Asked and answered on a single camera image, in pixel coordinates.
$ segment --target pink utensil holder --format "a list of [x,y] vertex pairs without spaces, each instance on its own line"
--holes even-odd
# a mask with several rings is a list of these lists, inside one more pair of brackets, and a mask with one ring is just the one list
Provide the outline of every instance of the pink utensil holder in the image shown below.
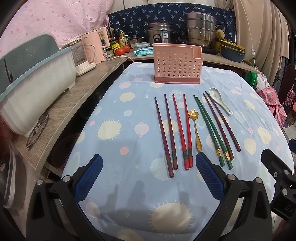
[[202,48],[185,44],[153,44],[154,82],[199,84]]

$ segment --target tomato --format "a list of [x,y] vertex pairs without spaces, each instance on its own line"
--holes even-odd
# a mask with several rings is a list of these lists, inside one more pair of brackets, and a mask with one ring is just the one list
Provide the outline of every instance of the tomato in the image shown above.
[[115,55],[116,56],[120,56],[120,55],[124,55],[126,52],[123,48],[118,48],[115,50]]
[[129,53],[129,51],[131,50],[128,45],[124,45],[122,48],[125,50],[126,53]]

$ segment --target light blue tablecloth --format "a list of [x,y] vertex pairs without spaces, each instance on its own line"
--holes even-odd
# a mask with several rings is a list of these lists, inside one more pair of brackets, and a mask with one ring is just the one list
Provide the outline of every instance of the light blue tablecloth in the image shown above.
[[[184,170],[172,94],[177,99],[187,140],[183,93],[188,109],[199,111],[193,95],[202,99],[202,93],[211,87],[220,91],[222,99],[233,111],[229,116],[221,109],[242,149],[239,153],[236,151],[223,124],[235,156],[234,168],[229,171],[225,165],[223,170],[241,180],[261,177],[271,200],[275,181],[261,164],[261,152],[271,149],[291,169],[293,160],[281,129],[256,92],[232,71],[205,66],[198,85],[156,84],[153,78],[153,64],[133,63],[122,73],[86,123],[63,172],[63,175],[72,175],[96,153],[103,157],[99,177],[86,200],[80,202],[94,227],[129,241],[190,241],[198,235],[219,201],[212,197],[195,162],[189,171]],[[170,149],[164,94],[168,97],[179,166],[171,179],[168,178],[154,102],[156,97]],[[195,160],[197,150],[192,120],[190,126]],[[219,165],[201,115],[197,126],[204,153]],[[241,203],[241,200],[237,203],[236,214]],[[234,221],[235,215],[230,219],[229,227]]]

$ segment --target table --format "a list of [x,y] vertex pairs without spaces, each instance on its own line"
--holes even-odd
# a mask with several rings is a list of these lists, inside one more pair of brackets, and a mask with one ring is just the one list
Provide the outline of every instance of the table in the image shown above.
[[[138,57],[132,52],[125,54],[125,56],[131,57],[135,61],[153,59],[153,56]],[[229,65],[244,70],[258,72],[245,63],[236,63],[218,55],[203,53],[202,56],[204,58],[204,62]],[[20,154],[35,170],[41,172],[42,168],[45,166],[50,171],[54,172],[58,176],[61,176],[61,172],[46,162],[55,142],[58,140],[60,134],[71,118],[80,106],[87,100],[91,93],[126,60],[129,61],[130,59],[114,58],[106,62],[102,62],[98,64],[94,70],[82,75],[81,77],[77,77],[75,80],[76,85],[70,91],[66,90],[63,94],[61,94],[61,96],[49,107],[49,122],[39,140],[30,150],[25,147],[27,138],[24,136],[19,136],[14,141],[14,144]]]
[[[242,149],[239,153],[236,151],[222,124],[235,157],[232,170],[227,165],[222,169],[241,180],[253,181],[261,177],[271,201],[275,180],[261,163],[262,151],[269,148],[290,169],[294,164],[279,125],[248,83],[230,70],[206,66],[202,67],[198,85],[159,84],[154,83],[153,78],[153,63],[132,63],[126,68],[93,111],[63,172],[63,175],[72,175],[94,154],[102,156],[103,169],[87,198],[79,203],[94,227],[114,237],[136,241],[162,241],[165,237],[173,241],[190,241],[199,234],[219,201],[212,197],[195,164],[190,170],[184,170],[172,95],[176,97],[187,140],[183,93],[189,110],[199,111],[193,98],[195,94],[215,123],[202,96],[211,87],[220,91],[222,99],[233,111],[233,115],[227,115],[221,109]],[[178,170],[174,178],[168,177],[154,102],[156,97],[170,149],[164,94],[168,98],[177,150]],[[201,115],[197,127],[203,152],[212,163],[219,165]],[[195,158],[192,121],[190,129]],[[236,214],[241,205],[242,201],[238,200]],[[231,229],[235,218],[235,215],[231,217],[227,229]]]

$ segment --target pink cloth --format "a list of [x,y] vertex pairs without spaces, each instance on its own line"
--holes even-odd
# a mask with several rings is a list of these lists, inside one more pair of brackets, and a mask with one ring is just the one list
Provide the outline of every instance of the pink cloth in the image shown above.
[[279,102],[279,98],[275,89],[271,86],[268,86],[260,91],[257,91],[257,94],[263,99],[277,123],[282,128],[287,115],[284,107]]
[[0,57],[44,33],[53,35],[62,47],[95,27],[102,27],[113,1],[29,0],[18,10],[0,38]]
[[291,105],[295,99],[295,92],[291,89],[287,94],[287,99],[285,100],[285,105]]

